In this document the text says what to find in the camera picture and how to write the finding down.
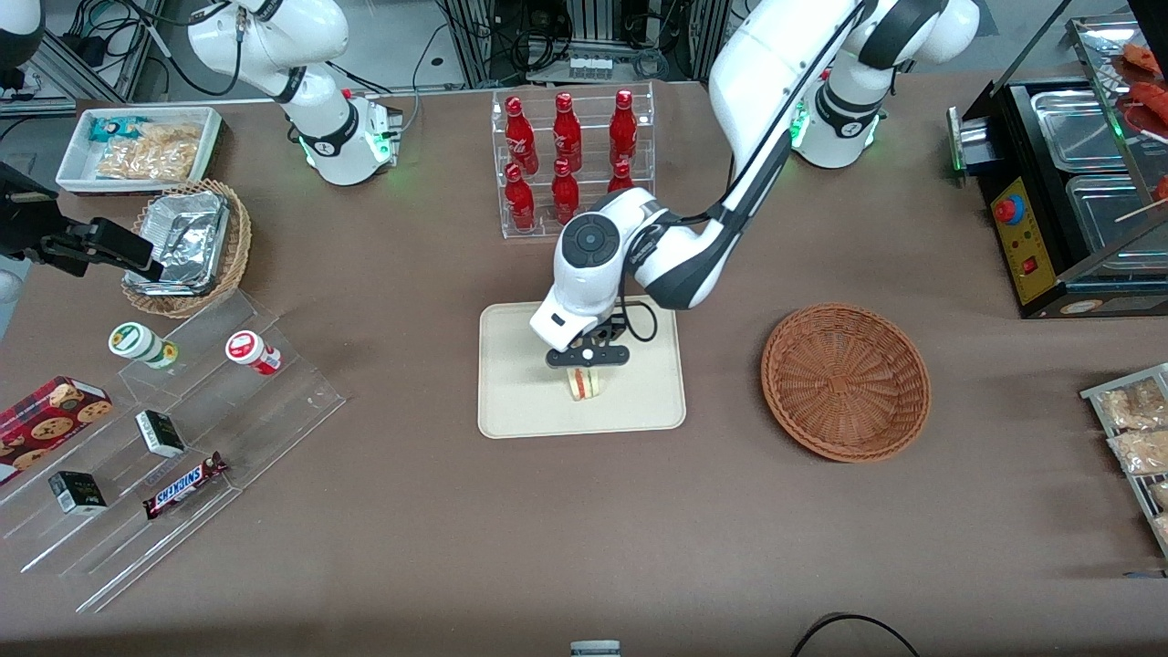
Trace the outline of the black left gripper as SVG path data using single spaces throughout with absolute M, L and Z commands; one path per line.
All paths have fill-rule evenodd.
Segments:
M 630 318 L 626 314 L 613 314 L 596 328 L 576 337 L 563 352 L 547 351 L 544 362 L 551 369 L 566 369 L 568 394 L 573 400 L 579 397 L 576 369 L 595 367 L 595 396 L 598 396 L 602 393 L 604 371 L 600 367 L 619 367 L 630 362 L 630 348 L 616 343 L 626 328 L 630 328 Z

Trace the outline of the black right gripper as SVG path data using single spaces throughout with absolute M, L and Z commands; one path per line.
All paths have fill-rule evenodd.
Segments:
M 25 260 L 25 251 L 41 245 L 42 265 L 62 274 L 84 277 L 92 265 L 120 267 L 146 281 L 162 279 L 162 263 L 151 257 L 150 240 L 96 217 L 86 227 L 86 241 L 67 230 L 67 217 L 56 203 L 56 193 L 1 162 L 1 255 Z

